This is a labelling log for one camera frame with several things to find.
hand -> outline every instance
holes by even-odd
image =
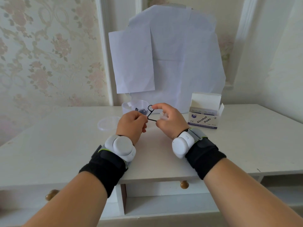
[[[135,145],[141,133],[146,132],[147,116],[138,111],[131,111],[124,114],[118,122],[116,135],[128,137]]]
[[[163,109],[163,113],[168,115],[168,120],[159,119],[157,120],[156,125],[169,138],[175,139],[182,133],[182,131],[189,128],[183,115],[169,104],[157,103],[152,106],[152,109]]]

person's right hand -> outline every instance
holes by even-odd
[[[152,109],[162,109],[163,113],[168,115],[167,120],[159,119],[157,120],[156,125],[169,138],[175,139],[182,133],[182,131],[189,128],[189,125],[183,118],[183,115],[169,104],[156,103],[152,106]]]

finger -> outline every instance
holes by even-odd
[[[143,126],[146,124],[146,121],[147,121],[147,116],[145,115],[140,115],[136,120],[135,122],[143,128]]]
[[[136,120],[139,116],[142,116],[143,114],[138,112],[138,111],[130,111],[130,112],[127,112],[124,115],[126,115],[127,118],[129,118],[131,120]]]
[[[159,120],[157,120],[157,122],[156,122],[156,126],[159,127],[159,128],[162,130],[162,128],[165,126],[165,123],[166,123],[166,122],[167,122],[166,120],[159,119]]]
[[[152,109],[162,109],[163,113],[167,113],[168,115],[175,110],[174,107],[170,106],[167,103],[156,103],[152,106]]]

floral wallpaper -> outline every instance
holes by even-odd
[[[0,145],[59,107],[107,106],[95,0],[0,0]]]
[[[231,8],[228,8],[223,1],[229,3]],[[216,34],[218,36],[223,68],[226,73],[240,22],[243,1],[244,0],[147,0],[147,6],[178,3],[214,15],[217,19]]]

alcohol pads box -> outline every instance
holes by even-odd
[[[223,104],[220,106],[220,101],[220,94],[194,92],[191,96],[187,123],[217,129],[224,109]]]

